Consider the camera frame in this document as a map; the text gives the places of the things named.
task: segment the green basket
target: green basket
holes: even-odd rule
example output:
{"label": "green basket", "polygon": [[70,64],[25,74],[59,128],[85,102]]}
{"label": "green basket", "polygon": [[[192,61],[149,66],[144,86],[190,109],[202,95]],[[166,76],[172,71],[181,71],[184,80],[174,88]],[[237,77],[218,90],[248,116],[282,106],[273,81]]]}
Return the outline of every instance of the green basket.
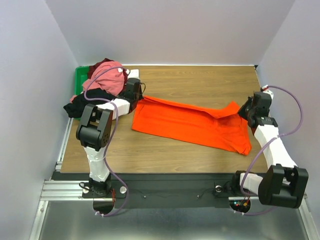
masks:
{"label": "green basket", "polygon": [[89,66],[79,66],[75,69],[74,94],[79,95],[83,91],[82,84],[88,79]]}

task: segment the black cloth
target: black cloth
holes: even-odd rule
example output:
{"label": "black cloth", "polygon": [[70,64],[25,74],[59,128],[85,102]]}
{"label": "black cloth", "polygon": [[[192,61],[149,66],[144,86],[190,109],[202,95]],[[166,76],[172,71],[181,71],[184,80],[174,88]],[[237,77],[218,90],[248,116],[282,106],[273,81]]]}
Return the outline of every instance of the black cloth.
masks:
{"label": "black cloth", "polygon": [[[102,90],[101,88],[88,90],[86,92],[86,96],[89,99],[102,98],[102,99],[108,99],[110,101],[117,98],[116,96],[113,96],[112,94],[106,92],[105,90]],[[106,102],[102,100],[88,101],[85,99],[84,93],[81,93],[80,95],[76,96],[73,99],[72,103],[68,103],[63,108],[68,113],[69,118],[77,119],[77,118],[81,118],[82,113],[87,104],[98,105],[98,104],[104,104],[104,103]]]}

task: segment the pink cloth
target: pink cloth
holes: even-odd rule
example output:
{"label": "pink cloth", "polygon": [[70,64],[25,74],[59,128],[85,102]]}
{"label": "pink cloth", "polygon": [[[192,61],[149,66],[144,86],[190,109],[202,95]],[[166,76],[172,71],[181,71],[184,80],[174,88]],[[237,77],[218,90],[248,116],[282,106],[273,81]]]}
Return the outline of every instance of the pink cloth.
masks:
{"label": "pink cloth", "polygon": [[[100,73],[103,71],[112,68],[112,67],[121,67],[122,65],[117,61],[107,61],[103,62],[98,68],[93,72],[91,79],[88,79],[82,84],[83,91],[86,90],[86,88],[89,86],[91,81]],[[102,74],[100,77],[98,77],[97,80],[90,86],[90,89],[97,89],[101,88],[102,90],[105,90],[106,92],[117,96],[122,89],[124,88],[125,84],[125,77],[122,72],[118,71],[118,68],[112,69],[105,74]]]}

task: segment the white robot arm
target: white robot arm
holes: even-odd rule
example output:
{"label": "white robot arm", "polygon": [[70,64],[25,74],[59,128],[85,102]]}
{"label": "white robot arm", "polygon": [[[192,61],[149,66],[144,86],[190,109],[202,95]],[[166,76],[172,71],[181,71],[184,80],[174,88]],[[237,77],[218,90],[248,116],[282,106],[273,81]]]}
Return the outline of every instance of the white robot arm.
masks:
{"label": "white robot arm", "polygon": [[[243,183],[243,188],[258,195],[264,205],[287,208],[298,208],[301,205],[306,185],[308,172],[299,168],[289,156],[282,140],[279,138],[279,129],[276,120],[269,117],[273,93],[270,90],[255,92],[253,97],[241,107],[238,114],[248,121],[254,137],[263,148],[272,141],[263,154],[268,171],[264,177],[249,173]],[[237,171],[239,176],[238,186],[241,185],[244,171]]]}

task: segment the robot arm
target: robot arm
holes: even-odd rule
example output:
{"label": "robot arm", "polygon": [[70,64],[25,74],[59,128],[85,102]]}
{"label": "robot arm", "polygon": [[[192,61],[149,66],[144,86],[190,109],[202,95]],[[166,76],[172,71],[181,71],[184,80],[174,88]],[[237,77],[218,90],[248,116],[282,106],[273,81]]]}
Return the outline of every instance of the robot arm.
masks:
{"label": "robot arm", "polygon": [[[255,92],[241,107],[238,114],[248,121],[248,126],[261,147],[273,138],[279,136],[276,120],[269,117],[273,93],[270,90]],[[289,156],[282,140],[277,138],[263,151],[268,171],[264,177],[249,173],[243,188],[258,195],[264,205],[287,208],[298,208],[301,205],[307,181],[308,172],[299,168]],[[239,185],[245,173],[237,171]]]}
{"label": "robot arm", "polygon": [[[118,116],[131,113],[142,99],[141,82],[129,78],[125,90],[112,101],[117,106]],[[88,188],[100,197],[111,190],[111,175],[104,163],[105,150],[111,136],[112,120],[116,118],[115,107],[107,102],[101,105],[87,104],[76,130],[76,138],[83,146],[90,168]]]}

